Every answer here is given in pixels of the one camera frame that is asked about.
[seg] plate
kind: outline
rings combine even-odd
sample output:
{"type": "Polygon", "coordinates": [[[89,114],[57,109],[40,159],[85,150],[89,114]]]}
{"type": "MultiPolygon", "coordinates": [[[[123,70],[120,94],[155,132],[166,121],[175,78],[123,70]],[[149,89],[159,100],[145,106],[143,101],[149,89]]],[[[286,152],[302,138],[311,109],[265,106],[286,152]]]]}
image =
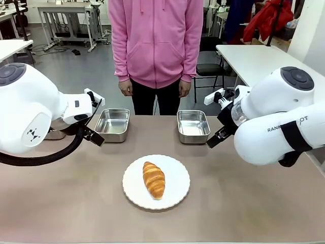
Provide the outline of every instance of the plate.
{"type": "Polygon", "coordinates": [[[176,159],[165,155],[148,155],[135,160],[124,172],[123,190],[134,204],[152,210],[166,209],[180,203],[190,186],[189,174],[185,166],[176,159]],[[143,181],[143,165],[150,162],[165,174],[165,191],[160,200],[155,200],[143,181]]]}

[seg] plate rim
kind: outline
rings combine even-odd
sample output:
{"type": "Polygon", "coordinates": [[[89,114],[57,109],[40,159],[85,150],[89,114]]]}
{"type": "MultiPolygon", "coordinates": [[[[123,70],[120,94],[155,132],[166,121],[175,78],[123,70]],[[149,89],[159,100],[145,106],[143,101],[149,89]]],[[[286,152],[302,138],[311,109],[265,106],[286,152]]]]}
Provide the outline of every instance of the plate rim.
{"type": "Polygon", "coordinates": [[[162,154],[151,154],[151,155],[146,155],[146,156],[143,156],[143,157],[140,157],[140,158],[134,160],[134,161],[133,161],[132,163],[130,163],[130,165],[126,168],[126,170],[125,170],[124,173],[123,173],[123,178],[122,178],[122,188],[123,188],[123,192],[124,192],[125,196],[128,198],[128,200],[130,200],[130,201],[131,201],[134,205],[136,205],[136,206],[139,206],[139,207],[144,208],[144,209],[149,209],[149,210],[163,210],[163,209],[168,209],[168,208],[171,208],[171,207],[176,206],[176,205],[179,204],[181,201],[183,201],[184,198],[188,195],[188,192],[189,192],[190,187],[191,187],[191,179],[190,179],[190,177],[189,177],[189,173],[188,173],[188,171],[187,171],[185,165],[183,165],[179,160],[177,160],[177,159],[175,159],[175,158],[173,158],[173,157],[170,157],[170,156],[167,156],[167,155],[162,155],[162,154]],[[133,202],[133,201],[130,199],[130,197],[127,195],[127,193],[125,192],[125,189],[124,189],[124,176],[125,176],[125,172],[128,170],[128,168],[129,168],[129,167],[130,167],[130,166],[131,166],[135,161],[137,161],[137,160],[139,160],[139,159],[141,159],[141,158],[147,157],[147,156],[165,156],[165,157],[172,158],[172,159],[178,161],[178,162],[179,162],[179,163],[184,167],[184,169],[186,170],[186,172],[187,172],[187,174],[188,174],[188,179],[189,179],[189,182],[188,182],[188,183],[189,183],[188,190],[187,190],[187,192],[185,193],[185,195],[184,195],[184,196],[183,196],[183,197],[182,197],[182,198],[181,198],[177,203],[175,203],[174,205],[170,205],[170,206],[167,206],[167,207],[161,207],[161,208],[144,207],[144,206],[142,206],[142,205],[139,205],[139,204],[133,202]]]}

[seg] chair leg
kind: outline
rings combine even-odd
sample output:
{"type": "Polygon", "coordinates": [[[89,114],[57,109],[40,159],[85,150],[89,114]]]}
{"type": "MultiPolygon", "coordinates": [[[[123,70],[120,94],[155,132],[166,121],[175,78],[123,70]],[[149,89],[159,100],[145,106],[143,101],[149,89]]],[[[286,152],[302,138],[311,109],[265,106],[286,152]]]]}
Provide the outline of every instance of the chair leg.
{"type": "Polygon", "coordinates": [[[194,102],[197,103],[197,80],[194,77],[194,102]]]}
{"type": "Polygon", "coordinates": [[[215,77],[214,84],[213,84],[213,89],[215,89],[215,85],[217,84],[218,76],[215,77]]]}

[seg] hoodie zipper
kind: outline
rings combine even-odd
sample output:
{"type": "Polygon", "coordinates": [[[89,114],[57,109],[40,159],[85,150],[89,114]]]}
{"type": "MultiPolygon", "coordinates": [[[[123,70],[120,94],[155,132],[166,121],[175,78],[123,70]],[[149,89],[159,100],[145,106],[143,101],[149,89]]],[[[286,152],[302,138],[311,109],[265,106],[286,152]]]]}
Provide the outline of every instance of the hoodie zipper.
{"type": "Polygon", "coordinates": [[[153,40],[153,71],[154,71],[154,84],[157,89],[157,74],[156,74],[156,41],[154,36],[154,24],[155,24],[155,0],[153,0],[153,22],[152,22],[152,40],[153,40]]]}

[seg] chair backrest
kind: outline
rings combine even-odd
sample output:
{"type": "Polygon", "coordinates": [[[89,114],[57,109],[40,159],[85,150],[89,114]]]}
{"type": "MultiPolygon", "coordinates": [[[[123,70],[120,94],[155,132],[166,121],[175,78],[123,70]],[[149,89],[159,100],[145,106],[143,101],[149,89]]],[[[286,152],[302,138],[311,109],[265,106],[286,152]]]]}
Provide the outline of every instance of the chair backrest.
{"type": "Polygon", "coordinates": [[[215,51],[216,45],[222,45],[218,37],[201,37],[200,52],[215,51]]]}

